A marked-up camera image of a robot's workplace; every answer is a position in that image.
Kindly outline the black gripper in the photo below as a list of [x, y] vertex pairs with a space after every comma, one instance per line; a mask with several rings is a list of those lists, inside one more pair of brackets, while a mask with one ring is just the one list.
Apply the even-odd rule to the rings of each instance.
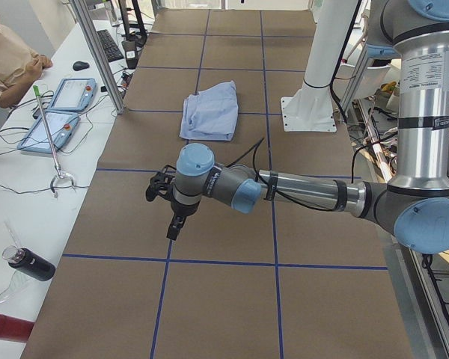
[[166, 237], [170, 240], [176, 240], [183, 228], [186, 217], [195, 214], [198, 210], [199, 203], [191, 205], [180, 203], [176, 200], [171, 201], [171, 209], [174, 212], [171, 223], [168, 226]]

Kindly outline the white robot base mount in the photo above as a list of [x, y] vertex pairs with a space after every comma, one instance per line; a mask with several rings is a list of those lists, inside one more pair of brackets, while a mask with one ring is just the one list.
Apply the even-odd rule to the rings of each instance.
[[360, 7], [357, 0], [323, 2], [302, 86], [294, 96], [281, 98], [286, 132], [337, 131], [331, 86]]

